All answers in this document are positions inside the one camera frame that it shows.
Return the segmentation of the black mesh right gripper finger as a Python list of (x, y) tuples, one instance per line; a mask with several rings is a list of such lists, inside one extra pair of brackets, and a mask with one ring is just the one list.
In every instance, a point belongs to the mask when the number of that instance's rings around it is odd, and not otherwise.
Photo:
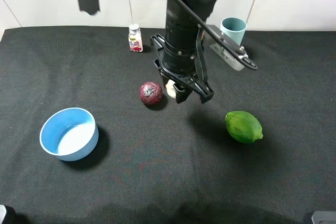
[(177, 104), (184, 102), (190, 95), (190, 90), (186, 87), (179, 85), (178, 83), (174, 84), (175, 90), (175, 100)]

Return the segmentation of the black mesh left gripper finger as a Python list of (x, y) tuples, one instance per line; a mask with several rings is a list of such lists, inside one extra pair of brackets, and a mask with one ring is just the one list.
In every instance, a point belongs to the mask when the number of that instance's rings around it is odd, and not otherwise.
[(214, 91), (207, 82), (198, 79), (191, 79), (190, 87), (199, 95), (201, 103), (211, 100), (214, 95)]

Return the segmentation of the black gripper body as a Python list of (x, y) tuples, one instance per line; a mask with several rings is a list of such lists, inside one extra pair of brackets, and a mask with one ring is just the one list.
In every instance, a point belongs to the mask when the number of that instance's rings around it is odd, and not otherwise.
[(164, 84), (173, 80), (180, 90), (207, 90), (207, 80), (202, 73), (206, 71), (202, 48), (177, 49), (160, 34), (151, 36), (150, 40), (157, 55), (154, 65)]

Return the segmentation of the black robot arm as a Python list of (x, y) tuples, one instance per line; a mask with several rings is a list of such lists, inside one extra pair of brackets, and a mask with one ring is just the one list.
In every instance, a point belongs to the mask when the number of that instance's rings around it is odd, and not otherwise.
[[(203, 56), (203, 33), (209, 29), (206, 20), (217, 0), (167, 0), (165, 35), (160, 48), (156, 48), (156, 65), (164, 84), (174, 81), (177, 103), (185, 101), (195, 92), (201, 102), (213, 97), (207, 81)], [(78, 0), (80, 10), (95, 14), (98, 0)]]

